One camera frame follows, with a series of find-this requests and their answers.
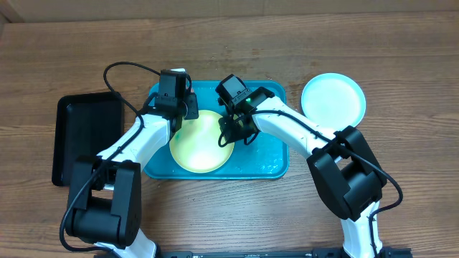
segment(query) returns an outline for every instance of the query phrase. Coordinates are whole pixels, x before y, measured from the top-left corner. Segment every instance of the blue plastic tray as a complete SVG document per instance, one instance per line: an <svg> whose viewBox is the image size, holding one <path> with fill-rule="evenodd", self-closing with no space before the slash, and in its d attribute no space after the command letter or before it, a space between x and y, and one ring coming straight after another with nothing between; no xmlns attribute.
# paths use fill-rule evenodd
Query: blue plastic tray
<svg viewBox="0 0 459 258"><path fill-rule="evenodd" d="M255 90L265 87L285 102L285 90L273 81L244 81L247 87ZM219 81L193 81L200 110L213 110L225 115L219 106L215 87ZM158 90L155 84L150 94ZM172 158L169 144L160 148L146 164L144 171L157 179L274 179L282 177L288 169L288 146L277 138L264 133L249 146L242 141L235 143L229 160L220 168L209 173L192 173L183 169Z"/></svg>

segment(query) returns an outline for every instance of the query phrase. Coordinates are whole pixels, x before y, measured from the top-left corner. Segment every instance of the black plastic tray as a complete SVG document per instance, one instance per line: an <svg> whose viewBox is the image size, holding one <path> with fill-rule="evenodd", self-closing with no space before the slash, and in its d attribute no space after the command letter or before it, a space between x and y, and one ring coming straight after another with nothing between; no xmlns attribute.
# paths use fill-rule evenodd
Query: black plastic tray
<svg viewBox="0 0 459 258"><path fill-rule="evenodd" d="M97 155L123 134L124 109L111 92L65 96L57 103L52 183L70 185L80 155Z"/></svg>

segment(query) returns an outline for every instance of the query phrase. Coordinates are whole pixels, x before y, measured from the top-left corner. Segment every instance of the yellow bowl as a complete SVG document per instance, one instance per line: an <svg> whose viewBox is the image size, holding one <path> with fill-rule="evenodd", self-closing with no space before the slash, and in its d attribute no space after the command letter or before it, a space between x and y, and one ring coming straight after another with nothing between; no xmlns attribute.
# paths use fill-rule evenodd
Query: yellow bowl
<svg viewBox="0 0 459 258"><path fill-rule="evenodd" d="M169 142L177 164L194 173L207 173L223 166L235 144L230 143L223 148L218 146L221 133L218 120L221 117L214 111L200 110L198 119L183 120L181 129Z"/></svg>

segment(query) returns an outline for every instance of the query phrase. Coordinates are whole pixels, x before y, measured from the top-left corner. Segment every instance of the black cable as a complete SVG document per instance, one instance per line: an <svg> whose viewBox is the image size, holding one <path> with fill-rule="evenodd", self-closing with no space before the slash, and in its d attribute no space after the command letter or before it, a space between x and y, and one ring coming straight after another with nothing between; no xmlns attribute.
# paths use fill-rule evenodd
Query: black cable
<svg viewBox="0 0 459 258"><path fill-rule="evenodd" d="M142 64L136 64L136 63L133 63L133 62L116 62L116 63L113 63L113 64L110 64L109 66L107 66L107 68L105 68L104 72L103 72L103 80L105 82L105 84L107 85L108 89L123 103L125 103L135 114L136 116L139 118L141 124L140 126L138 127L138 130L121 146L119 146L116 151L110 155L107 159L105 159L104 161L102 161L102 163L100 164L100 166L93 172L93 174L91 175L91 177L89 177L89 179L86 181L86 183L83 185L83 187L78 191L77 195L75 196L75 198L73 199L73 201L70 203L70 205L68 206L64 216L62 217L62 221L60 223L60 228L59 228L59 239L60 239L60 242L61 244L63 245L63 247L71 252L91 252L91 251L106 251L106 252L112 252L112 253L115 253L113 252L112 249L108 248L108 247L72 247L70 246L66 241L65 241L65 224L67 223L67 220L68 220L68 216L70 214L70 212L73 210L73 206L75 206L75 203L78 201L79 197L82 195L83 191L86 190L90 185L92 185L94 183L94 180L99 176L99 173L105 169L105 167L109 164L109 162L115 158L119 153L121 153L123 151L124 148L126 148L126 146L128 146L142 131L143 127L144 127L144 123L143 123L143 118L141 116L141 114L137 111L137 109L132 106L127 100L125 100L123 97L121 97L121 94L119 92L116 92L110 85L110 83L108 82L107 80L107 72L110 68L114 67L114 66L117 66L117 65L133 65L133 66L136 66L136 67L140 67L140 68L143 68L145 70L148 70L156 75L160 75L159 72L157 72L156 70L153 70L149 67L146 67L146 66L143 66Z"/></svg>
<svg viewBox="0 0 459 258"><path fill-rule="evenodd" d="M256 110L256 111L251 112L249 114L242 115L242 116L238 117L234 121L234 123L239 122L240 120L246 118L247 116L255 115L255 114L277 114L277 115L283 115L283 116L285 116L287 118L290 118L291 120L294 120L295 122L297 122L299 125L303 126L306 130L308 130L310 133L312 133L317 138L320 138L321 140L323 140L323 141L325 141L327 143L333 144L335 147L337 147L337 148L341 149L343 152L345 152L346 155L349 155L352 158L355 158L355 159L357 159L357 160L359 160L361 162L364 162L368 166L371 166L375 171L378 171L379 173L381 173L383 176L385 176L387 178L387 180L389 180L389 182L391 182L394 185L395 189L397 190L397 192L399 194L399 198L397 199L397 201L395 201L393 204L390 204L388 206L384 206L382 208L377 209L376 211L371 212L370 216L368 218L369 219L369 228L370 228L370 238L371 238L371 242L372 242L372 248L373 248L374 256L378 257L379 255L378 255L378 252L377 252L376 244L374 243L374 235L373 235L374 230L373 230L373 223L372 223L373 222L373 218L378 213L380 213L382 211L387 211L387 210L393 209L393 208L399 206L402 203L403 191L400 188L399 184L388 173L386 173L385 171L380 169L378 166L374 165L373 163L369 162L368 160L366 160L366 159L362 158L361 156L357 155L355 152L353 152L352 150L349 150L345 146L342 146L341 144L336 143L336 142L328 139L327 137L323 136L321 133L319 133L318 131L312 129L309 125L306 125L303 121L299 120L294 115L291 115L289 113L285 113L285 112L283 112L281 110ZM225 129L222 131L222 134L219 137L219 142L218 142L219 146L220 146L221 140L223 138L223 135L224 135L224 133L226 131Z"/></svg>

